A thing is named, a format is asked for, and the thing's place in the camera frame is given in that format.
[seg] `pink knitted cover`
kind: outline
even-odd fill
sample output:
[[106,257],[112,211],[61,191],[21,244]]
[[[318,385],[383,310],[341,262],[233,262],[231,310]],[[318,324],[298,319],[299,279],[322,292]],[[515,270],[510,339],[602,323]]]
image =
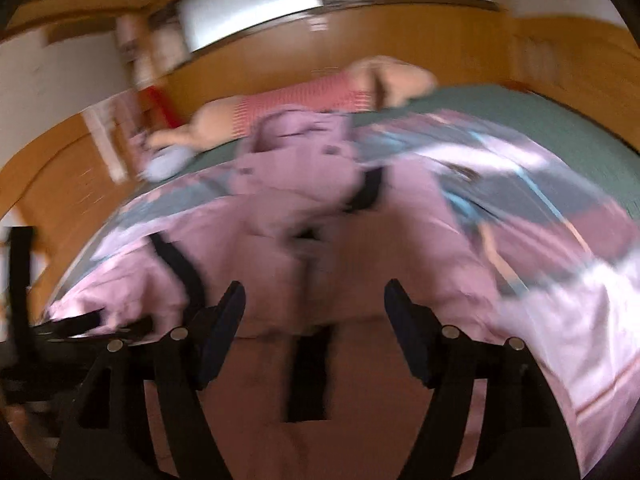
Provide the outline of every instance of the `pink knitted cover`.
[[351,88],[347,72],[338,72],[270,92],[247,95],[234,112],[233,138],[245,137],[252,124],[282,105],[300,105],[315,112],[372,111],[370,92]]

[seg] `stuffed toy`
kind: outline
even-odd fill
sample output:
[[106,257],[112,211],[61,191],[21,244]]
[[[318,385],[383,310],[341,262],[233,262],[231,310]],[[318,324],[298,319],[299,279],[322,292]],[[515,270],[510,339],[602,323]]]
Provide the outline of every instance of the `stuffed toy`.
[[156,131],[146,143],[154,149],[177,144],[204,152],[246,136],[255,121],[283,105],[301,105],[315,112],[367,112],[402,107],[409,99],[430,94],[436,86],[428,70],[375,56],[313,81],[212,101],[194,114],[190,124]]

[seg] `wooden wall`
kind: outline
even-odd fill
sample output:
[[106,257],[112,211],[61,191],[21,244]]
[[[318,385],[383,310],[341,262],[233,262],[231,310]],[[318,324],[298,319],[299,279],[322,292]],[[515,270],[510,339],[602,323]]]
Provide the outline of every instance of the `wooden wall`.
[[[320,27],[312,24],[321,22]],[[383,54],[433,71],[441,85],[509,78],[508,34],[494,10],[386,4],[338,10],[267,28],[212,49],[167,77],[178,111],[303,82]]]
[[116,185],[81,114],[48,130],[0,170],[0,218],[15,207],[37,229],[47,268],[30,291],[32,319],[42,312],[69,265],[136,187]]
[[640,49],[629,31],[573,16],[515,21],[518,78],[640,150]]

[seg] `light blue object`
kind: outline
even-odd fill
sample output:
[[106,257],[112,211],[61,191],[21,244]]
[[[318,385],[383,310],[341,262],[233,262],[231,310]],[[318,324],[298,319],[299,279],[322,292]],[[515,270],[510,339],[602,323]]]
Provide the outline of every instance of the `light blue object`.
[[167,146],[154,155],[142,176],[149,182],[161,182],[183,170],[196,156],[187,146]]

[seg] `red object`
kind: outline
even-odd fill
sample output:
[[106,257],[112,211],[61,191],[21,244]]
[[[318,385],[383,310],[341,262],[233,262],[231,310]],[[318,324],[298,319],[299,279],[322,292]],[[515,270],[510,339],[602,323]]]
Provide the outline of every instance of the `red object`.
[[175,111],[174,104],[171,102],[171,99],[167,97],[161,88],[158,88],[157,86],[149,86],[143,89],[143,92],[146,92],[146,96],[153,103],[154,107],[160,111],[164,118],[164,122],[166,122],[166,125],[169,128],[177,128],[184,124],[180,115]]

